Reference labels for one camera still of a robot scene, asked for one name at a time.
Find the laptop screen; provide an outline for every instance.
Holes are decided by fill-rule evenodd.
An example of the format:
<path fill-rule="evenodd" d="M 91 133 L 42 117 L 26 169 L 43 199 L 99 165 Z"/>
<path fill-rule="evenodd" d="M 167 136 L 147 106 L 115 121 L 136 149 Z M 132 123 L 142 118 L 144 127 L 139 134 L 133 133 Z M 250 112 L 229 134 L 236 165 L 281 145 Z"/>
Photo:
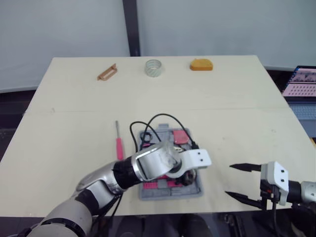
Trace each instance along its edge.
<path fill-rule="evenodd" d="M 291 102 L 316 102 L 316 67 L 298 66 L 282 95 Z"/>

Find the black cable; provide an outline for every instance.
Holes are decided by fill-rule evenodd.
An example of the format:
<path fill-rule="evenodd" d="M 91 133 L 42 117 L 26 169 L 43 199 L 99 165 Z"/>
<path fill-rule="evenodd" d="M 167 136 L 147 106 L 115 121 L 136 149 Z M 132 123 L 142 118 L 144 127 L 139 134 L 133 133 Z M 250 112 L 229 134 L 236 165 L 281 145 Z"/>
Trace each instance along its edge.
<path fill-rule="evenodd" d="M 280 237 L 278 228 L 277 228 L 277 201 L 272 202 L 272 215 L 273 215 L 273 228 L 275 230 L 276 237 Z"/>
<path fill-rule="evenodd" d="M 104 210 L 101 210 L 101 214 L 99 214 L 97 216 L 97 218 L 95 218 L 95 220 L 92 222 L 92 225 L 91 225 L 91 230 L 93 228 L 93 226 L 99 222 L 108 212 L 109 210 L 111 209 L 111 207 L 116 203 L 116 201 L 118 200 L 119 196 L 115 196 L 103 209 Z"/>
<path fill-rule="evenodd" d="M 143 134 L 143 138 L 142 138 L 142 144 L 140 146 L 140 150 L 143 149 L 143 145 L 144 145 L 144 139 L 145 139 L 145 133 L 147 132 L 147 129 L 148 127 L 150 126 L 150 123 L 158 116 L 168 116 L 168 117 L 171 117 L 173 118 L 174 120 L 176 120 L 178 122 L 178 124 L 180 124 L 180 126 L 182 127 L 182 129 L 184 130 L 184 132 L 186 133 L 186 135 L 188 136 L 188 138 L 191 140 L 192 142 L 192 149 L 198 149 L 198 145 L 195 143 L 195 141 L 193 141 L 192 137 L 189 135 L 189 133 L 186 131 L 185 127 L 182 125 L 182 123 L 174 116 L 170 115 L 170 114 L 165 114 L 165 113 L 161 113 L 161 114 L 157 114 L 155 116 L 153 116 L 148 124 L 146 125 L 146 128 L 145 128 L 145 131 L 144 131 L 144 134 Z"/>
<path fill-rule="evenodd" d="M 111 224 L 111 222 L 113 221 L 113 217 L 114 217 L 114 215 L 119 207 L 120 201 L 122 200 L 122 197 L 123 197 L 123 194 L 119 197 L 118 203 L 117 203 L 112 215 L 110 216 L 108 222 L 105 223 L 105 225 L 101 229 L 98 230 L 98 232 L 94 235 L 94 237 L 100 236 L 102 234 L 102 232 L 104 232 L 104 230 Z"/>
<path fill-rule="evenodd" d="M 142 121 L 135 121 L 135 122 L 132 122 L 132 123 L 130 124 L 130 126 L 129 126 L 129 131 L 130 131 L 130 134 L 132 135 L 132 138 L 133 138 L 133 141 L 134 141 L 134 144 L 135 144 L 135 152 L 138 152 L 138 147 L 137 147 L 137 142 L 136 142 L 136 139 L 135 139 L 133 130 L 132 130 L 132 126 L 133 126 L 134 124 L 136 124 L 136 123 L 144 124 L 144 125 L 146 125 L 146 128 L 149 127 L 149 128 L 153 131 L 153 133 L 155 134 L 155 136 L 158 138 L 158 140 L 161 142 L 161 139 L 160 139 L 160 137 L 158 136 L 158 134 L 156 133 L 156 131 L 155 131 L 148 123 L 145 123 L 145 122 L 142 122 Z"/>

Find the laptop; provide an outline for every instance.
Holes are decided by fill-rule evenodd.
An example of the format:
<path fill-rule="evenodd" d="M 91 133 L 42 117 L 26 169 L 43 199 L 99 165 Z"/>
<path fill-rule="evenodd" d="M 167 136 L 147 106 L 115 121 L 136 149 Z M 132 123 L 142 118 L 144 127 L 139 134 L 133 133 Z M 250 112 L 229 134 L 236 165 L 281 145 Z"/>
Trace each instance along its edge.
<path fill-rule="evenodd" d="M 316 67 L 297 66 L 282 95 L 309 137 L 316 137 Z"/>

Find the white wall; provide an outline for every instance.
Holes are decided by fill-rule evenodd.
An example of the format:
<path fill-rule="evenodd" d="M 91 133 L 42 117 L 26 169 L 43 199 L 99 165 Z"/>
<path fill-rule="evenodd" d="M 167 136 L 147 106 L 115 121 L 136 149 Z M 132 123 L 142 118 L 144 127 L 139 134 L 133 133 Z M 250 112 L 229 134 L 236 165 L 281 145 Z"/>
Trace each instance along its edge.
<path fill-rule="evenodd" d="M 0 92 L 38 86 L 62 56 L 129 56 L 122 1 L 0 1 Z"/>
<path fill-rule="evenodd" d="M 316 0 L 138 0 L 143 56 L 256 54 L 316 65 Z"/>

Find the wooden table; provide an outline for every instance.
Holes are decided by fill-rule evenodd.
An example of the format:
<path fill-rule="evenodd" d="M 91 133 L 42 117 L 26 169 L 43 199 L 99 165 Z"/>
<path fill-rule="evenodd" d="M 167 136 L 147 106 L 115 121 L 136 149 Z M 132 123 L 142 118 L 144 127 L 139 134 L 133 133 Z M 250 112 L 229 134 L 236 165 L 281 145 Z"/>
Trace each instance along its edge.
<path fill-rule="evenodd" d="M 189 69 L 201 57 L 154 58 L 163 66 L 158 78 L 144 73 L 152 57 L 52 60 L 0 163 L 0 216 L 47 215 L 83 176 L 116 160 L 115 120 L 129 156 L 129 124 L 161 112 L 176 116 L 211 155 L 201 171 L 204 195 L 141 201 L 136 186 L 117 215 L 256 210 L 224 193 L 259 198 L 260 173 L 233 163 L 277 160 L 291 180 L 315 180 L 315 148 L 256 56 L 203 56 L 214 64 L 206 72 Z M 113 63 L 118 72 L 97 81 Z M 164 122 L 179 127 L 167 117 L 153 126 Z"/>

